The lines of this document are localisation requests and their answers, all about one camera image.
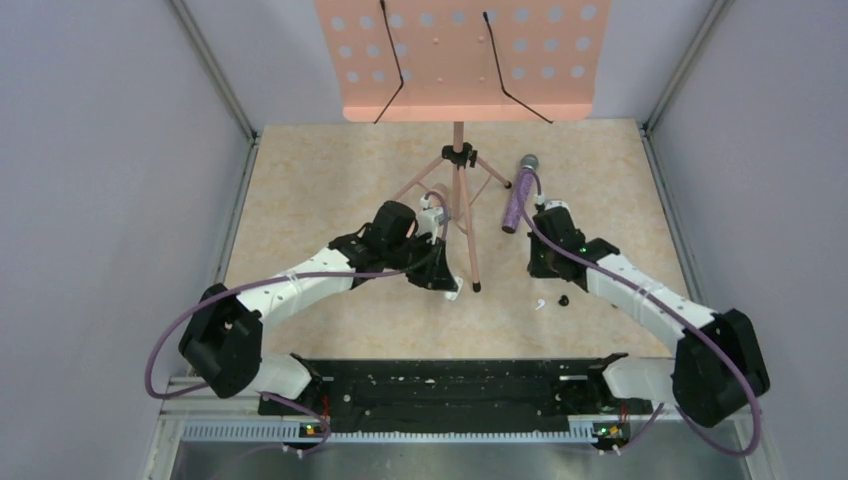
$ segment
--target microphone head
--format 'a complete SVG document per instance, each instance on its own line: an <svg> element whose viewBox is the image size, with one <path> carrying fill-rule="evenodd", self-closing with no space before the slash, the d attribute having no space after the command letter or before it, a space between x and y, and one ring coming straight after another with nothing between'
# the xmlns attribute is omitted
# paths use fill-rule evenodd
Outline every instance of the microphone head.
<svg viewBox="0 0 848 480"><path fill-rule="evenodd" d="M539 169L539 157L533 155L532 153L528 153L524 155L524 158L521 159L521 168L532 168L533 170Z"/></svg>

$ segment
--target tripod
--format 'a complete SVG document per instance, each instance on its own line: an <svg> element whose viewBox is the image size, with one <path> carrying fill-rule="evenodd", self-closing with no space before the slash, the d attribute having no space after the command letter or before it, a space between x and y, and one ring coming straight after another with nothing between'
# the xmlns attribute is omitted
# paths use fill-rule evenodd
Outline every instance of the tripod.
<svg viewBox="0 0 848 480"><path fill-rule="evenodd" d="M406 185L403 186L394 196L392 200L398 200L402 197L406 192L409 191L415 185L421 186L429 190L429 187L421 183L421 180L426 177L430 172L435 170L443 161L447 160L454 165L453 171L453 184L451 186L451 192L448 196L449 198L446 200L450 203L450 211L453 216L453 220L457 222L457 228L465 234L468 239L468 255L471 260L471 281L472 287L475 292L480 291L480 271L477 268L477 245L474 240L474 224L471 221L471 205L474 203L474 200L477 200L477 197L486 188L486 185L489 184L489 180L492 177L498 179L499 182L505 188L512 188L512 182L504 178L503 175L497 172L491 165L486 163L485 160L477 156L477 150L471 146L470 143L463 141L463 134L465 130L465 124L463 122L454 122L453 123L453 145L445 145L442 148L441 156L437 157L435 160L430 162L429 165L424 167L418 175L412 178ZM486 179L486 182L480 187L480 191L474 195L474 198L469 200L468 198L468 180L465 176L465 169L467 166L474 168L474 166L479 163L484 170L489 172L489 178ZM462 201L462 211L460 213L460 200ZM465 227L459 224L459 220L465 216Z"/></svg>

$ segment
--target gray floor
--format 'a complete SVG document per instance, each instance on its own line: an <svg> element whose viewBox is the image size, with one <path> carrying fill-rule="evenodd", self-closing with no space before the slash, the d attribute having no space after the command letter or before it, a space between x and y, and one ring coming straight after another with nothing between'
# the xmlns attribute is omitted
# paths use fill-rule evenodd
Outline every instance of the gray floor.
<svg viewBox="0 0 848 480"><path fill-rule="evenodd" d="M738 448L732 426L712 433ZM671 422L655 425L621 457L577 455L565 452L565 446L539 444L338 444L303 460L274 448L233 461L256 446L184 443L172 480L748 479L744 461L714 452L685 425Z"/></svg>

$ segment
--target glittery purple handle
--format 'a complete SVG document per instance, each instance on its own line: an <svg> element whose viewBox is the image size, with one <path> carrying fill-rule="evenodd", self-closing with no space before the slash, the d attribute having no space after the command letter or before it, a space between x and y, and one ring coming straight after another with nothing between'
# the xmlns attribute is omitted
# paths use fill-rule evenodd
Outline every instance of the glittery purple handle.
<svg viewBox="0 0 848 480"><path fill-rule="evenodd" d="M515 233L518 223L521 221L521 209L527 203L527 197L533 191L533 176L524 175L522 173L525 168L518 169L518 174L515 176L515 181L512 182L515 187L512 189L512 196L509 197L509 203L506 204L506 212L504 212L503 226L501 227L506 233Z"/></svg>

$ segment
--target pink panel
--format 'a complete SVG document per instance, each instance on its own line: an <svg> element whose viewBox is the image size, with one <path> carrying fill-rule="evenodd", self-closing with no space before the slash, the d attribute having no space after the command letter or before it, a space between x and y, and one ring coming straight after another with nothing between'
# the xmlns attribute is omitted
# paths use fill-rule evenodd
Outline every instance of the pink panel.
<svg viewBox="0 0 848 480"><path fill-rule="evenodd" d="M379 0L314 0L333 58L344 115L373 121L399 85ZM381 121L538 119L591 113L611 0L386 0L406 86Z"/></svg>

